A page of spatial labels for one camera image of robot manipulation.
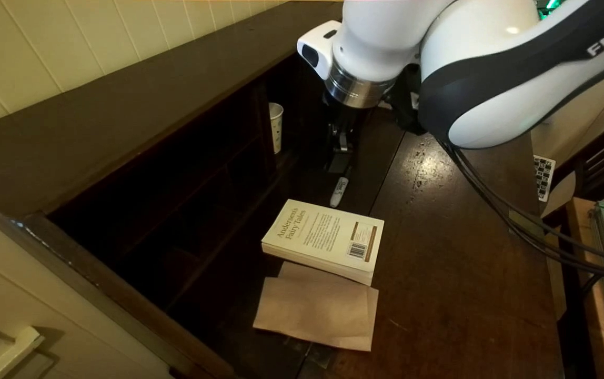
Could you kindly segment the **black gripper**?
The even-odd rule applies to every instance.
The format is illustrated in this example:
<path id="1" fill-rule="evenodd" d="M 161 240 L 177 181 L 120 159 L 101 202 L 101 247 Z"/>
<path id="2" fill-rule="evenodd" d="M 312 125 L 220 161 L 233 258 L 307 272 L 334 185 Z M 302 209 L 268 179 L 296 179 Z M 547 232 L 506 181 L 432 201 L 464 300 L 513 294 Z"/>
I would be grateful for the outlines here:
<path id="1" fill-rule="evenodd" d="M 348 107 L 333 98 L 325 98 L 323 104 L 327 112 L 327 170 L 333 175 L 344 175 L 351 166 L 351 157 L 358 143 L 358 126 L 367 120 L 368 112 Z"/>

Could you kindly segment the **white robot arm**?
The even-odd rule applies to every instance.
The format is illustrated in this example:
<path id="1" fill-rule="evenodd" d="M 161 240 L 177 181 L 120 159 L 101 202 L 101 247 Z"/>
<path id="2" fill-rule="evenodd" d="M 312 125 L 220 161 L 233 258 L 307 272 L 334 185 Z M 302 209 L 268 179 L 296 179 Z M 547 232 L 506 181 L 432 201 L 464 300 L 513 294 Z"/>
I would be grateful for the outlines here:
<path id="1" fill-rule="evenodd" d="M 344 0 L 297 55 L 351 109 L 415 67 L 422 128 L 496 148 L 604 81 L 604 0 Z"/>

